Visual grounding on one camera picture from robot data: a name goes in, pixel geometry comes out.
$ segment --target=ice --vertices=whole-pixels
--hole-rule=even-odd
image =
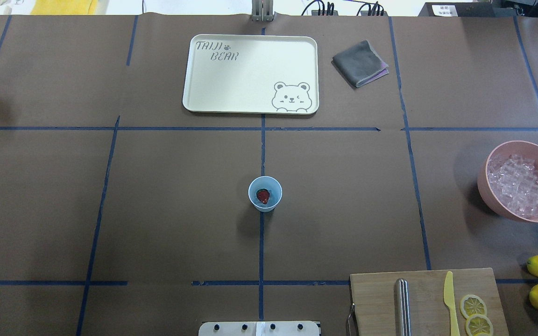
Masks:
[[[506,208],[525,218],[538,217],[538,170],[520,154],[495,155],[487,162],[487,180]]]

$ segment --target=gray cloth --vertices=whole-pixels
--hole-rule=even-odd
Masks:
[[[361,87],[389,74],[389,66],[367,40],[333,56],[333,64],[355,87]]]

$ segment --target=blue cup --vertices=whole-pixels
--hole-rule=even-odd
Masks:
[[[263,204],[256,198],[256,192],[261,189],[267,189],[269,191],[267,204]],[[269,212],[282,200],[282,186],[271,176],[260,176],[254,179],[248,186],[248,199],[260,212]]]

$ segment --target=bear drawing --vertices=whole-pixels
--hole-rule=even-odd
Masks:
[[[306,113],[312,105],[310,96],[308,96],[310,86],[307,83],[286,85],[277,82],[273,88],[275,89],[275,97],[271,103],[279,113],[287,113],[288,111]]]

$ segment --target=wooden cutting board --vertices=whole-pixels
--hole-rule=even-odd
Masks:
[[[480,296],[495,336],[509,336],[506,318],[491,268],[450,270],[454,273],[454,296],[460,335],[465,336],[466,319],[459,303],[466,294]],[[410,330],[412,336],[448,336],[450,311],[444,304],[444,280],[448,270],[351,274],[352,300],[356,305],[359,336],[395,336],[394,285],[408,281]]]

